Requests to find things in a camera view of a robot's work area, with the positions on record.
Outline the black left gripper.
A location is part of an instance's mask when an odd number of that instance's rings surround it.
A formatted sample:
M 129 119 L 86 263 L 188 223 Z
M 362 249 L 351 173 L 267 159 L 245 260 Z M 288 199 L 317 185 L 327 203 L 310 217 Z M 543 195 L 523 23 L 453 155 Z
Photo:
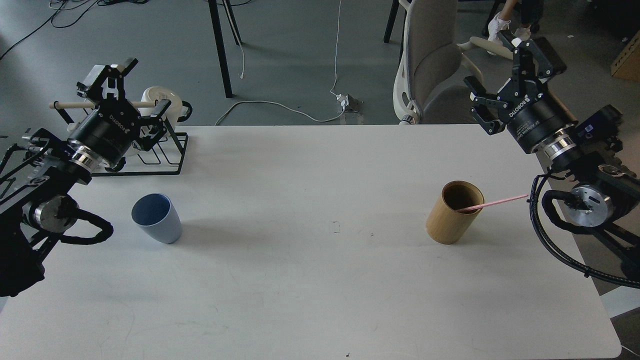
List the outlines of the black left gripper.
M 150 151 L 168 132 L 164 114 L 171 100 L 158 101 L 146 116 L 126 100 L 124 78 L 137 64 L 135 57 L 126 59 L 124 64 L 96 64 L 77 82 L 77 95 L 98 105 L 67 141 L 97 153 L 111 169 L 123 167 L 121 159 L 131 145 L 136 150 Z

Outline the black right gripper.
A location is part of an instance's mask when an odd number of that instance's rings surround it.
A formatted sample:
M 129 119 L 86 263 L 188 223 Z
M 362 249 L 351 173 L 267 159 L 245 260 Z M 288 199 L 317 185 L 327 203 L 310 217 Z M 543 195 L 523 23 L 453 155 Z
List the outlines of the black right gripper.
M 523 152 L 532 154 L 558 131 L 577 125 L 576 117 L 547 84 L 567 65 L 544 37 L 523 41 L 501 30 L 498 38 L 513 54 L 510 78 L 494 95 L 475 75 L 466 76 L 471 116 L 488 135 L 506 129 Z M 502 110 L 502 120 L 491 109 Z

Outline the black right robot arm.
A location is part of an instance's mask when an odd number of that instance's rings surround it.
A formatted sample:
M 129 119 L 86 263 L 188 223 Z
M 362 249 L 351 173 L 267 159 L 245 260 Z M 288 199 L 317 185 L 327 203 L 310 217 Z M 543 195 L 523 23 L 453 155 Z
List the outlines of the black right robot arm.
M 510 78 L 498 93 L 487 92 L 468 76 L 471 116 L 489 135 L 508 130 L 527 154 L 550 161 L 546 173 L 532 183 L 528 198 L 532 226 L 539 241 L 562 264 L 618 286 L 639 287 L 639 237 L 616 224 L 639 205 L 639 179 L 617 158 L 622 113 L 605 105 L 578 122 L 547 84 L 564 73 L 566 64 L 545 38 L 523 41 L 508 30 L 499 32 L 512 53 Z M 546 233 L 538 213 L 544 210 L 556 227 L 591 235 L 621 260 L 624 276 L 589 267 L 562 251 Z

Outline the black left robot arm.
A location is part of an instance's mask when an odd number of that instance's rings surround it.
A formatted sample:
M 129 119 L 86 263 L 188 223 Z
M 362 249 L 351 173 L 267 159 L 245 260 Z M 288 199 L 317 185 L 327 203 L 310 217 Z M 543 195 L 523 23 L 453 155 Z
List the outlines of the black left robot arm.
M 117 170 L 132 146 L 151 150 L 167 134 L 163 115 L 169 100 L 142 115 L 126 98 L 124 79 L 137 63 L 128 58 L 124 64 L 96 64 L 78 82 L 77 95 L 94 109 L 68 139 L 45 129 L 30 137 L 16 171 L 32 165 L 34 173 L 1 200 L 2 297 L 15 297 L 42 281 L 43 261 L 56 244 L 93 245 L 114 234 L 109 221 L 79 208 L 69 191 L 89 184 L 101 164 Z

